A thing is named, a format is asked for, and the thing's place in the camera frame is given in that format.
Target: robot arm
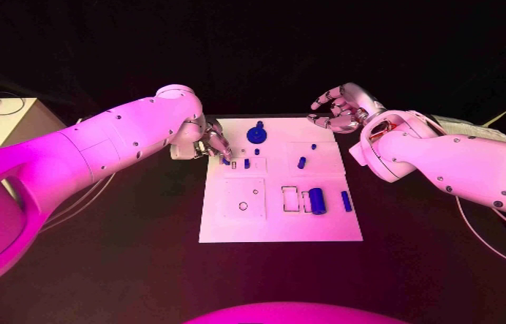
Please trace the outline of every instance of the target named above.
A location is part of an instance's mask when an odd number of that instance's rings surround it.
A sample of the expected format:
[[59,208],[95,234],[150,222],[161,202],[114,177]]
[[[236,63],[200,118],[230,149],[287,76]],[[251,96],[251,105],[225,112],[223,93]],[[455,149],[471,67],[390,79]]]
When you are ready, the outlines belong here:
[[316,109],[333,99],[334,118],[310,115],[308,120],[339,133],[363,125],[360,141],[350,148],[359,164],[389,182],[419,169],[441,191],[500,209],[506,204],[506,143],[444,135],[434,123],[437,133],[427,117],[414,111],[386,110],[353,83],[336,89],[311,106]]
[[0,148],[0,275],[32,244],[63,200],[171,144],[176,159],[230,151],[222,128],[206,123],[186,86],[163,87],[72,127]]

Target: robotic hand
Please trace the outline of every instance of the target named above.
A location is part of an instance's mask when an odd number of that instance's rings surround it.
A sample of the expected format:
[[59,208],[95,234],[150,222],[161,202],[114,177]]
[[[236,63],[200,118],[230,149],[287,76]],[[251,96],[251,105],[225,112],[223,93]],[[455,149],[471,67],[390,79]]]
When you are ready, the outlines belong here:
[[311,109],[328,101],[334,117],[310,114],[308,120],[337,133],[353,132],[363,125],[350,153],[380,179],[393,182],[419,169],[441,191],[504,210],[506,143],[447,135],[418,112],[386,110],[353,83],[327,91]]
[[0,275],[24,254],[55,208],[104,177],[171,144],[174,159],[230,156],[186,86],[106,110],[79,124],[0,148]]

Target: blue object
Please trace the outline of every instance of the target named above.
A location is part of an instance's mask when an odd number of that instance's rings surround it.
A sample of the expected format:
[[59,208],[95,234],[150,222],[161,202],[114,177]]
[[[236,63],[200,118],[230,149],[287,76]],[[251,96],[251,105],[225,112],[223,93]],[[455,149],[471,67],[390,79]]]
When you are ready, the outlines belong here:
[[301,157],[297,165],[298,169],[304,169],[304,165],[305,165],[305,157]]
[[308,190],[308,200],[311,201],[311,213],[317,216],[326,214],[321,188],[316,187]]
[[264,123],[261,121],[258,121],[256,126],[248,130],[245,136],[251,143],[258,144],[267,140],[267,131],[264,129]]
[[341,191],[340,196],[343,197],[343,202],[344,202],[344,211],[352,212],[352,204],[350,204],[350,199],[347,197],[347,192]]

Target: white board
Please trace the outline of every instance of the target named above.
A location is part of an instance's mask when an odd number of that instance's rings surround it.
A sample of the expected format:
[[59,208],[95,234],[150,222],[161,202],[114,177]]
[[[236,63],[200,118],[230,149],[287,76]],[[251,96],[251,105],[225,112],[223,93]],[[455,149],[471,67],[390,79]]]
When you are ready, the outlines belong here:
[[[245,134],[259,120],[267,140],[255,145]],[[219,122],[235,163],[223,165],[216,157],[209,158],[199,242],[362,241],[331,131],[305,118],[228,118]],[[297,167],[300,157],[305,157],[304,169]],[[321,215],[310,213],[308,206],[307,191],[317,187],[327,209]],[[350,198],[350,212],[341,191]]]

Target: dark table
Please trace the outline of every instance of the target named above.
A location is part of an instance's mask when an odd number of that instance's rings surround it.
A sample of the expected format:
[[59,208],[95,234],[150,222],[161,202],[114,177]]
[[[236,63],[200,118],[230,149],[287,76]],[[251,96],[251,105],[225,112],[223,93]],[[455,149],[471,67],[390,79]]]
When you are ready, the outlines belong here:
[[418,172],[379,180],[347,153],[359,133],[336,137],[363,242],[200,244],[207,162],[173,161],[166,149],[39,235],[0,278],[0,322],[180,323],[241,304],[304,301],[414,323],[506,323],[506,261],[454,198]]

